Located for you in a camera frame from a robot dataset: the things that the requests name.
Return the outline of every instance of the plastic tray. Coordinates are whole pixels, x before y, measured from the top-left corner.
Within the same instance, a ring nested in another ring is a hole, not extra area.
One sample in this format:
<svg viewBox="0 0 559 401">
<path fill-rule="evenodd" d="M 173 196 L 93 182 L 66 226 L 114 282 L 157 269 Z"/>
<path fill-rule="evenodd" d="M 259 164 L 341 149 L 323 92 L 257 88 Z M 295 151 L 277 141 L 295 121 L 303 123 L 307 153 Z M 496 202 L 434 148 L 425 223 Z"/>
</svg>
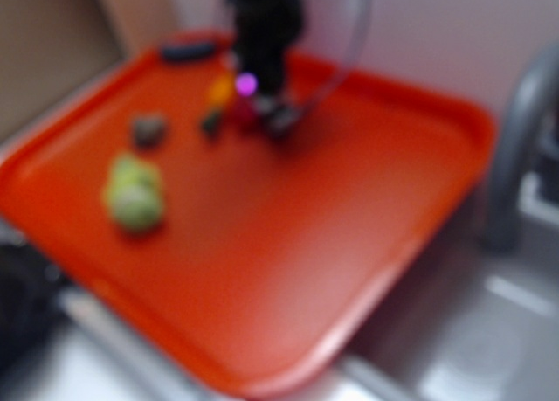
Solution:
<svg viewBox="0 0 559 401">
<path fill-rule="evenodd" d="M 290 62 L 296 96 L 332 68 Z M 198 123 L 219 58 L 155 52 L 14 146 L 0 211 L 76 281 L 214 388 L 242 398 L 318 373 L 479 180 L 493 123 L 478 108 L 354 73 L 283 142 Z M 136 114 L 168 118 L 140 156 L 166 184 L 164 225 L 142 239 L 107 218 L 111 161 Z"/>
</svg>

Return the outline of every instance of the green ball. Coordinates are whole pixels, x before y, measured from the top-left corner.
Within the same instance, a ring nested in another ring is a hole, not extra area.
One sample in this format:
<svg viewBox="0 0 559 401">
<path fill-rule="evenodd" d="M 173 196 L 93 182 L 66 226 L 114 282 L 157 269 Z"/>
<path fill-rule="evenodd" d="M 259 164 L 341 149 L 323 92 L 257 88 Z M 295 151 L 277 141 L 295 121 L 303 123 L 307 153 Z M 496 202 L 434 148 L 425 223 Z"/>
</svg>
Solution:
<svg viewBox="0 0 559 401">
<path fill-rule="evenodd" d="M 111 187 L 116 189 L 130 184 L 141 184 L 161 189 L 157 168 L 130 155 L 119 157 L 111 170 Z"/>
<path fill-rule="evenodd" d="M 128 232 L 146 232 L 163 217 L 161 194 L 140 184 L 129 184 L 114 190 L 110 202 L 111 217 Z"/>
</svg>

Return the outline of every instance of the cable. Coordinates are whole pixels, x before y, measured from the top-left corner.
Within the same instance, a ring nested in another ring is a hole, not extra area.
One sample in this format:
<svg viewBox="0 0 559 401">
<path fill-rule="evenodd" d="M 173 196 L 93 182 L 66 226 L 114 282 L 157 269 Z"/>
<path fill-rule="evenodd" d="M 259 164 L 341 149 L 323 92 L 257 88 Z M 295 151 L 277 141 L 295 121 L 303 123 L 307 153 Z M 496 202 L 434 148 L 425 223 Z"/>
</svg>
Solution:
<svg viewBox="0 0 559 401">
<path fill-rule="evenodd" d="M 323 102 L 351 73 L 351 70 L 357 63 L 362 50 L 365 46 L 367 32 L 370 28 L 372 17 L 373 0 L 359 0 L 357 13 L 355 15 L 354 29 L 349 41 L 348 50 L 337 73 L 327 81 L 323 86 L 304 102 L 299 110 L 299 117 L 305 116 L 313 111 L 321 102 Z"/>
</svg>

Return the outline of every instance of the yellow-green toy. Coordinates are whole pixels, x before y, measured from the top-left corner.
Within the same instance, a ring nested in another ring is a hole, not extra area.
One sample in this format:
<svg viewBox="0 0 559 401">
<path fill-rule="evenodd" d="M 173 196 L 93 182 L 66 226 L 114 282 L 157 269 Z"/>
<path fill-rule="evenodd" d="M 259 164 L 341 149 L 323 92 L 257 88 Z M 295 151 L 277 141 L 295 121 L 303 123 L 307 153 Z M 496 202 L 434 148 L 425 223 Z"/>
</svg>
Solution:
<svg viewBox="0 0 559 401">
<path fill-rule="evenodd" d="M 159 169 L 130 154 L 119 156 L 111 167 L 103 202 L 111 219 L 125 231 L 153 229 L 165 211 Z"/>
</svg>

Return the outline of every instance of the small dark object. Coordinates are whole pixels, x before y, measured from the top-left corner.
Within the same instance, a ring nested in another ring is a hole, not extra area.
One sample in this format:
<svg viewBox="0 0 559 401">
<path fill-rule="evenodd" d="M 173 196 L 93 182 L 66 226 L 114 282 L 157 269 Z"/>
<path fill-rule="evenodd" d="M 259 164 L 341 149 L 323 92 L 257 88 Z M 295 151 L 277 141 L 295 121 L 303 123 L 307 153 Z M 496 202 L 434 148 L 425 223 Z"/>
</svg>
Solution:
<svg viewBox="0 0 559 401">
<path fill-rule="evenodd" d="M 166 62 L 181 63 L 205 59 L 214 54 L 217 45 L 213 41 L 201 41 L 188 44 L 167 44 L 160 50 L 161 58 Z"/>
<path fill-rule="evenodd" d="M 219 129 L 219 124 L 221 123 L 221 118 L 223 113 L 218 110 L 211 110 L 208 115 L 202 120 L 200 123 L 200 128 L 206 133 L 208 136 L 214 136 Z"/>
<path fill-rule="evenodd" d="M 132 125 L 134 145 L 138 148 L 152 148 L 158 145 L 167 133 L 167 122 L 161 115 L 136 117 Z"/>
</svg>

